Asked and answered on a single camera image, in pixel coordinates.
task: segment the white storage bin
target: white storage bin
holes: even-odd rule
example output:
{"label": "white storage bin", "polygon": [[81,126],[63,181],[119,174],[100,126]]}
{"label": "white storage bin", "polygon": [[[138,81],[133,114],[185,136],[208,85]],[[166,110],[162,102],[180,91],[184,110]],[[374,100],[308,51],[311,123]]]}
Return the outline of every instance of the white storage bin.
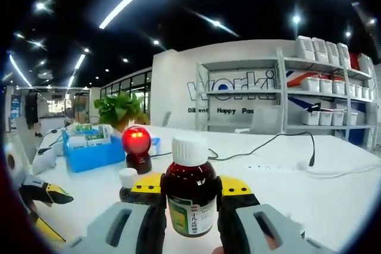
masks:
{"label": "white storage bin", "polygon": [[310,37],[298,36],[295,41],[295,53],[298,58],[315,60],[315,51]]}
{"label": "white storage bin", "polygon": [[319,125],[330,126],[332,123],[332,111],[320,111]]}
{"label": "white storage bin", "polygon": [[340,65],[339,51],[336,44],[326,42],[328,60],[332,65]]}
{"label": "white storage bin", "polygon": [[334,80],[332,82],[332,93],[336,95],[345,94],[345,82],[342,80]]}
{"label": "white storage bin", "polygon": [[338,43],[337,47],[339,51],[340,65],[345,68],[351,68],[351,57],[349,56],[348,46],[343,43]]}
{"label": "white storage bin", "polygon": [[325,94],[332,93],[332,81],[329,79],[320,79],[320,92]]}
{"label": "white storage bin", "polygon": [[312,43],[314,45],[316,61],[328,64],[329,60],[328,60],[326,41],[319,38],[312,38]]}
{"label": "white storage bin", "polygon": [[369,99],[369,88],[363,86],[363,99]]}
{"label": "white storage bin", "polygon": [[371,101],[374,100],[374,90],[373,90],[373,89],[369,89],[369,99],[370,99]]}
{"label": "white storage bin", "polygon": [[356,84],[350,83],[349,84],[349,94],[352,98],[356,97]]}
{"label": "white storage bin", "polygon": [[302,123],[305,125],[319,125],[320,111],[308,112],[303,110]]}
{"label": "white storage bin", "polygon": [[[351,125],[351,126],[356,125],[358,113],[357,112],[350,112],[350,114],[351,114],[351,117],[349,118],[349,125]],[[346,125],[346,119],[347,119],[347,117],[348,117],[348,112],[345,111],[344,112],[343,125]]]}
{"label": "white storage bin", "polygon": [[303,90],[320,92],[320,79],[317,77],[306,77],[302,80],[301,86]]}
{"label": "white storage bin", "polygon": [[359,86],[358,84],[355,84],[355,96],[356,98],[363,97],[363,87]]}
{"label": "white storage bin", "polygon": [[358,65],[360,67],[360,71],[363,71],[366,74],[371,75],[371,67],[373,66],[373,61],[367,55],[360,54],[357,57]]}
{"label": "white storage bin", "polygon": [[341,110],[334,110],[332,114],[332,125],[343,126],[344,112]]}

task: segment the bottle label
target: bottle label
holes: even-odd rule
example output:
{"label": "bottle label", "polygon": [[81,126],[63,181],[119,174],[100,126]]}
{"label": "bottle label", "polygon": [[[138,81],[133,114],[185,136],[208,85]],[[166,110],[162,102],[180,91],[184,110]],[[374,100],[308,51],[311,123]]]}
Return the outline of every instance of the bottle label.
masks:
{"label": "bottle label", "polygon": [[181,234],[202,234],[213,225],[216,199],[207,205],[199,206],[191,200],[171,196],[168,198],[168,206],[173,228]]}

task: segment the green leaves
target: green leaves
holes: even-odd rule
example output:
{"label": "green leaves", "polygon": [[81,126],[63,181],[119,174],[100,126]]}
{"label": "green leaves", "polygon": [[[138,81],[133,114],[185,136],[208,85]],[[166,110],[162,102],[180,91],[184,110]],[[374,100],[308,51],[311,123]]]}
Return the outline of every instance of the green leaves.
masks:
{"label": "green leaves", "polygon": [[122,92],[118,96],[103,96],[94,101],[94,107],[99,111],[99,123],[110,124],[115,127],[124,116],[130,120],[142,113],[140,105],[143,101],[134,93],[132,97]]}

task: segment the black ceiling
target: black ceiling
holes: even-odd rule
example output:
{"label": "black ceiling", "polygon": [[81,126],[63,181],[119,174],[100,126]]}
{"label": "black ceiling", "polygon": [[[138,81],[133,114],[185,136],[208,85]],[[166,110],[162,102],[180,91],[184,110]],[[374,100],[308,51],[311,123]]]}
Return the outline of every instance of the black ceiling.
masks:
{"label": "black ceiling", "polygon": [[[9,52],[32,85],[66,86],[84,48],[89,48],[73,86],[104,86],[122,76],[152,65],[153,55],[163,49],[182,51],[213,43],[247,39],[293,39],[291,16],[298,8],[304,20],[299,34],[331,42],[346,42],[352,29],[350,50],[376,58],[373,43],[353,0],[134,0],[106,29],[98,26],[121,0],[52,0],[47,11],[25,16],[15,32]],[[218,20],[236,37],[198,17]],[[152,44],[158,39],[162,46]],[[41,41],[45,49],[32,49],[28,41]],[[51,70],[45,82],[38,73]],[[14,85],[24,81],[8,63],[5,73]]]}

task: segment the white bottle cap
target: white bottle cap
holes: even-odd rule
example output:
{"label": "white bottle cap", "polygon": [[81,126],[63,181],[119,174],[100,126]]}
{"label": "white bottle cap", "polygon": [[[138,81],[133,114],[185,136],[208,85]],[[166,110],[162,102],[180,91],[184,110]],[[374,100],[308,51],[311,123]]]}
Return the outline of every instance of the white bottle cap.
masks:
{"label": "white bottle cap", "polygon": [[208,154],[208,142],[199,133],[184,132],[173,137],[173,161],[181,166],[200,166],[208,161]]}
{"label": "white bottle cap", "polygon": [[132,189],[138,179],[138,172],[133,168],[124,168],[119,171],[121,186],[125,189]]}

